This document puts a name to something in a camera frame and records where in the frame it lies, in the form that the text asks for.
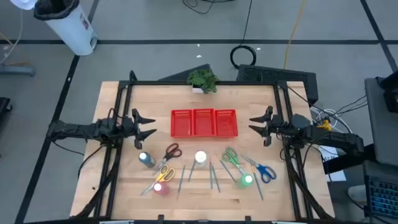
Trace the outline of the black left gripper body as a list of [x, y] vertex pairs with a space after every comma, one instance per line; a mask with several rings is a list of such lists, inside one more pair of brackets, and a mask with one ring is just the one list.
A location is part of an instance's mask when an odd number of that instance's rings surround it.
[[142, 131], [139, 125], [142, 123], [142, 117], [137, 109], [132, 109], [132, 118], [124, 117], [122, 119], [121, 127], [123, 129], [123, 136], [125, 138], [134, 136], [134, 146], [136, 149], [142, 149]]

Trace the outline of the dark blue paint bottle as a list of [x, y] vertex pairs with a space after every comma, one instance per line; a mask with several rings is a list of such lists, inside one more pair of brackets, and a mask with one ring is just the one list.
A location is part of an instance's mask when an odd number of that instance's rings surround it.
[[148, 168], [152, 168], [156, 164], [155, 159], [148, 152], [141, 152], [139, 160]]

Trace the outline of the red black handled scissors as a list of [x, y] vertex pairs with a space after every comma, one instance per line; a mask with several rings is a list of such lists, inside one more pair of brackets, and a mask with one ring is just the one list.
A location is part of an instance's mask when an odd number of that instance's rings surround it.
[[158, 167], [153, 171], [152, 175], [155, 175], [158, 173], [158, 171], [161, 170], [161, 167], [171, 158], [174, 157], [180, 157], [182, 155], [182, 150], [179, 148], [179, 145], [177, 143], [173, 143], [167, 147], [165, 150], [165, 155], [162, 158], [160, 164]]

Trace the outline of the blue handled scissors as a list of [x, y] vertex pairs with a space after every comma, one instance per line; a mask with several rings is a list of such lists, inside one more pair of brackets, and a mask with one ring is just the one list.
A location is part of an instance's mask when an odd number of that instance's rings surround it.
[[242, 156], [242, 158], [248, 161], [259, 171], [261, 179], [265, 184], [268, 184], [271, 180], [275, 180], [277, 178], [276, 172], [271, 167], [261, 165], [250, 159], [248, 156]]

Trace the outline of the red plastic basket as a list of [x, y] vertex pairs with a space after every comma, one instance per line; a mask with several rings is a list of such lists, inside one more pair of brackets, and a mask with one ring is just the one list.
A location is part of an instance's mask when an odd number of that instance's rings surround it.
[[193, 110], [193, 135], [195, 137], [215, 136], [214, 109]]
[[170, 135], [173, 138], [192, 137], [192, 110], [172, 110]]
[[234, 138], [238, 135], [236, 110], [215, 110], [216, 135]]

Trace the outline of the green handled scissors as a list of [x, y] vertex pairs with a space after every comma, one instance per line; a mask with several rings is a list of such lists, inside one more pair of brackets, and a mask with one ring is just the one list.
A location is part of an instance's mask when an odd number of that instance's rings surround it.
[[227, 147], [225, 149], [224, 153], [221, 155], [221, 159], [222, 161], [229, 162], [234, 165], [241, 173], [242, 177], [246, 175], [244, 169], [241, 167], [238, 153], [232, 147]]

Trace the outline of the green paint bottle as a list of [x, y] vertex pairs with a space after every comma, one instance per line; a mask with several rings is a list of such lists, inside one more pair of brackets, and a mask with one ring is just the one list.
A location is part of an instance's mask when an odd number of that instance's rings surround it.
[[240, 189], [246, 189], [252, 185], [253, 181], [254, 179], [252, 175], [243, 174], [241, 178], [238, 180], [238, 187]]

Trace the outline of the red paint bottle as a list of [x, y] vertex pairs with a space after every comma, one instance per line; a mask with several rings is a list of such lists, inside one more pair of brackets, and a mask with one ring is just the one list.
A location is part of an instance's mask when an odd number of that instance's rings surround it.
[[166, 196], [170, 192], [170, 187], [166, 182], [156, 182], [153, 186], [153, 190], [156, 194]]

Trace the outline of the white paint bottle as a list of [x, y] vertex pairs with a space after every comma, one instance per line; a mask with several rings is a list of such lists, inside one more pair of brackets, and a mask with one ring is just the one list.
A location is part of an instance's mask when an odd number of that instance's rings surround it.
[[197, 151], [195, 153], [195, 164], [198, 167], [206, 166], [207, 160], [208, 160], [208, 156], [205, 151]]

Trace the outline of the yellow connector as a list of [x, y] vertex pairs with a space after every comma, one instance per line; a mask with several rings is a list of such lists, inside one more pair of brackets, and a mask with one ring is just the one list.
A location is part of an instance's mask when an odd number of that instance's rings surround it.
[[331, 131], [332, 130], [332, 126], [331, 126], [330, 121], [328, 119], [322, 120], [322, 123], [319, 124], [317, 127], [325, 129], [327, 131]]

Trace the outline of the potted green plant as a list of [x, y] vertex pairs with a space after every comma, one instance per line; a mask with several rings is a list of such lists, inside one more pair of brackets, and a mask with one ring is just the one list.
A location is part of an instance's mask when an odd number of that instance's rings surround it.
[[194, 70], [189, 73], [187, 83], [192, 87], [200, 88], [204, 94], [216, 93], [216, 84], [219, 78], [210, 69]]

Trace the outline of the black floor beam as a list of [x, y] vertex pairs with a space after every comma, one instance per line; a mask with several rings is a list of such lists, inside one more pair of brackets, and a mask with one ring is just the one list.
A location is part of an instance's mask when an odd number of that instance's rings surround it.
[[364, 161], [375, 161], [374, 144], [364, 146], [363, 152], [350, 152], [345, 155], [336, 157], [329, 161], [323, 162], [323, 168], [326, 175], [347, 169], [350, 167], [361, 165]]

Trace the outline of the grey side desk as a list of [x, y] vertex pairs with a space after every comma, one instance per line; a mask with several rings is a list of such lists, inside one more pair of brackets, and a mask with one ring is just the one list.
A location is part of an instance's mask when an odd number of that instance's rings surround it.
[[376, 160], [398, 167], [398, 113], [387, 109], [384, 90], [375, 78], [364, 81]]

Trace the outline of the white trash can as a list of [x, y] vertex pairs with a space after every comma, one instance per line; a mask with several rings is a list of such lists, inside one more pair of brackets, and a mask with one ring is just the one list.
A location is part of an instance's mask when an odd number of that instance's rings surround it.
[[98, 37], [80, 0], [37, 0], [34, 17], [45, 22], [75, 55], [94, 52]]

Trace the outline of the backlit keyboard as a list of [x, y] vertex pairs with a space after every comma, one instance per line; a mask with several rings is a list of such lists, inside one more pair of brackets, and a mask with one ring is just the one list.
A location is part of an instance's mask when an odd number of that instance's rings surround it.
[[368, 209], [372, 214], [398, 220], [398, 183], [365, 177]]

